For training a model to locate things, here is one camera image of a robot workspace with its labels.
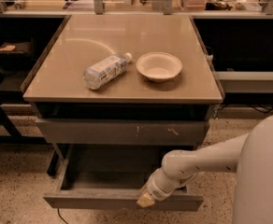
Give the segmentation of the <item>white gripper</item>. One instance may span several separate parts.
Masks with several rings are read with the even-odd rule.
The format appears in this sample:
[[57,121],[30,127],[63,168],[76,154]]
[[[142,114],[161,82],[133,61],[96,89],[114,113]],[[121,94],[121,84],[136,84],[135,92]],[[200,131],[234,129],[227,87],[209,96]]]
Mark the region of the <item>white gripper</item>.
[[143,208],[153,206],[156,201],[168,198],[175,189],[184,188],[194,181],[199,173],[187,174],[183,178],[170,178],[162,168],[155,170],[142,187],[136,203]]

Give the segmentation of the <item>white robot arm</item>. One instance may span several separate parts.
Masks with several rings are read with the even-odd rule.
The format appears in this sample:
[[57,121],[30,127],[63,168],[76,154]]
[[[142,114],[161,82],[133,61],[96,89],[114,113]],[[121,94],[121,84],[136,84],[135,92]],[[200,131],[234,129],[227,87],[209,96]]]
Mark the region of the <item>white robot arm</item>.
[[195,151],[166,153],[137,204],[149,207],[163,201],[203,172],[237,175],[232,224],[273,224],[273,115],[250,133]]

